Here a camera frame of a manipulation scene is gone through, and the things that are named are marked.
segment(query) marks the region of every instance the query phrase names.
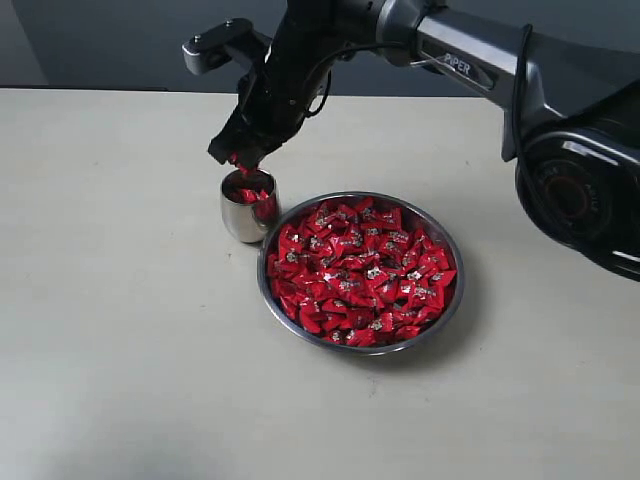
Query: red candy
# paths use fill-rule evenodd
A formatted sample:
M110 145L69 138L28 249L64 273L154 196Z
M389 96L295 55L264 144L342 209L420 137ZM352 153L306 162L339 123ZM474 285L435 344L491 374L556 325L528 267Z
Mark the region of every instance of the red candy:
M414 338L453 296L457 272L446 251L422 229L403 230L399 208L378 211L369 197L355 206L325 202L296 225L280 231L267 276L284 313L327 342Z

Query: robotic arm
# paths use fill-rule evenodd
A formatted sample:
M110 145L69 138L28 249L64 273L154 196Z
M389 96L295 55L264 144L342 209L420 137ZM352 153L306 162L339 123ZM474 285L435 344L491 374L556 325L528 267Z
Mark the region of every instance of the robotic arm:
M183 45L195 74L231 60L248 69L209 146L221 164L256 167L316 113L311 103L333 63L371 50L451 77L502 108L502 158L518 159L516 188L530 218L598 265L640 280L640 54L523 35L442 0L287 4L273 40L234 19Z

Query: bowl rim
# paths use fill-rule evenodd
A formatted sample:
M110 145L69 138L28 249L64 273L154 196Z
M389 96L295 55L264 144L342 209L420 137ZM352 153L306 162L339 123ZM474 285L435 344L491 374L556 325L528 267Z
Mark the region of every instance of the bowl rim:
M326 340L323 340L322 338L316 337L315 335L307 332L305 329L296 325L292 320L290 320L289 317L287 317L287 315L285 315L282 309L278 306L275 298L271 294L269 279L266 273L267 257L268 257L267 249L271 244L271 242L274 240L274 237L276 235L279 235L279 232L282 229L282 226L288 223L293 218L295 218L301 211L311 207L314 204L323 202L325 200L331 200L334 198L342 198L342 197L373 197L373 198L378 198L381 200L387 200L389 202L397 203L401 207L412 211L414 214L418 216L423 217L430 224L432 224L437 230L440 231L440 233L442 234L442 237L444 238L446 243L449 245L449 248L451 249L451 253L453 255L453 259L456 263L456 269L457 269L456 287L453 294L453 298L451 299L451 302L449 303L445 311L442 313L440 318L436 320L434 325L431 328L422 332L420 335L414 338L410 338L408 340L404 340L399 343L395 343L393 345L385 345L383 347L351 347L348 345L339 345L336 343L327 342ZM257 266L258 266L257 268L258 286L260 288L260 293L262 293L264 301L267 304L267 307L269 308L271 313L278 319L278 321L282 325L284 325L284 327L286 327L291 333L293 333L294 335L300 338L303 338L304 340L310 343L313 343L314 345L317 345L323 348L328 348L330 350L342 352L342 353L352 353L352 354L366 355L366 356L385 355L387 353L399 352L401 350L405 350L407 348L413 347L416 344L426 340L428 337L433 336L442 327L444 327L444 325L446 325L449 322L449 320L451 320L455 312L458 310L458 307L460 306L460 303L462 301L462 296L463 296L464 287L465 287L465 272L464 272L464 265L462 261L462 254L460 253L458 246L456 245L455 241L453 240L449 232L447 232L447 230L440 224L440 222L438 222L435 218L433 218L424 210L416 207L415 205L405 200L401 200L399 198L392 197L390 195L384 195L381 193L366 192L366 191L345 191L345 192L326 193L326 194L311 198L291 208L289 211L287 211L284 215L280 217L280 219L278 220L278 223L269 231L267 236L264 238L262 245L260 247L260 252L258 254Z

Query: stainless steel cup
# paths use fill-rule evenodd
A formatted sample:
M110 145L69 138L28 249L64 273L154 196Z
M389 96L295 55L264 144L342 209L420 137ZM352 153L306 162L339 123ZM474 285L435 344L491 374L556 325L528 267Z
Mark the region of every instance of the stainless steel cup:
M264 190L269 197L253 204L239 203L234 193L241 188ZM261 241L280 218L275 179L263 170L246 176L240 170L231 172L220 186L220 208L222 221L231 235L243 243Z

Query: gray wall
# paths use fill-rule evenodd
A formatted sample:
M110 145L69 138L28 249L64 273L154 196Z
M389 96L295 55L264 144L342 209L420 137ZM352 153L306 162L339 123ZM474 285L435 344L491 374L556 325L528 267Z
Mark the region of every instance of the gray wall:
M241 70L227 66L204 77L184 68L180 45L228 17L251 18L272 34L285 0L14 0L35 54L53 85L235 90ZM640 51L640 1L450 0L450 5L513 25L589 45ZM371 55L341 64L334 93L467 95L450 80L399 70Z
M11 0L0 0L0 85L45 83Z

